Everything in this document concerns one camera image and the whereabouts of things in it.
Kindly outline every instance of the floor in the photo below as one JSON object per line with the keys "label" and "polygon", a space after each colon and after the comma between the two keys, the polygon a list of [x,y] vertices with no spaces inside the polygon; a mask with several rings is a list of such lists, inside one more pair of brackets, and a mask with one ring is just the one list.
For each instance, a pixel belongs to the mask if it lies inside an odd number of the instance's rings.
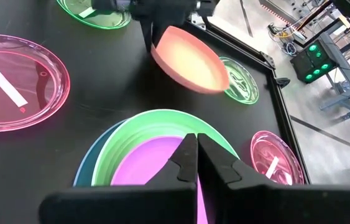
{"label": "floor", "polygon": [[[337,119],[347,111],[336,106],[326,111],[319,109],[324,100],[335,95],[326,77],[309,85],[297,80],[291,58],[268,35],[268,24],[284,26],[284,22],[261,7],[258,0],[221,0],[214,16],[252,36],[274,58],[277,76],[291,79],[282,91],[312,184],[350,184],[350,119],[342,122]],[[340,72],[332,71],[330,75],[337,82],[344,79]]]}

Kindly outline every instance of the black table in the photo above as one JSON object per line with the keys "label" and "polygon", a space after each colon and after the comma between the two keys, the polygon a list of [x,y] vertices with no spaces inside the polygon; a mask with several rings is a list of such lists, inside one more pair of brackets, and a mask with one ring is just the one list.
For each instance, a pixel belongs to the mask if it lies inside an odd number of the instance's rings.
{"label": "black table", "polygon": [[241,156],[254,133],[272,131],[294,150],[308,180],[275,73],[263,57],[215,27],[183,29],[220,56],[239,60],[255,78],[260,98],[242,105],[223,94],[202,95],[174,82],[145,51],[140,25],[99,30],[72,19],[56,0],[0,1],[0,34],[41,44],[67,66],[70,96],[33,127],[0,133],[0,223],[37,223],[43,197],[71,186],[91,144],[113,124],[137,113],[170,108],[215,127]]}

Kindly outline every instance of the green plate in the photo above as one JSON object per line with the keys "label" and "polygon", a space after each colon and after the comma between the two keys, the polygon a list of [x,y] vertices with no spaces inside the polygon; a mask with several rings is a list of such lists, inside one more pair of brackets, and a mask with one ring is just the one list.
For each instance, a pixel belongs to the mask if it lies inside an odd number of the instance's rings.
{"label": "green plate", "polygon": [[107,140],[96,161],[92,185],[110,185],[122,159],[145,140],[157,136],[184,137],[188,133],[205,133],[237,156],[230,143],[200,118],[176,110],[146,111],[129,118]]}
{"label": "green plate", "polygon": [[240,103],[251,105],[259,99],[259,89],[252,75],[235,60],[220,57],[229,75],[230,88],[224,92]]}
{"label": "green plate", "polygon": [[99,12],[91,8],[91,0],[57,0],[72,17],[91,27],[118,29],[131,21],[129,13]]}

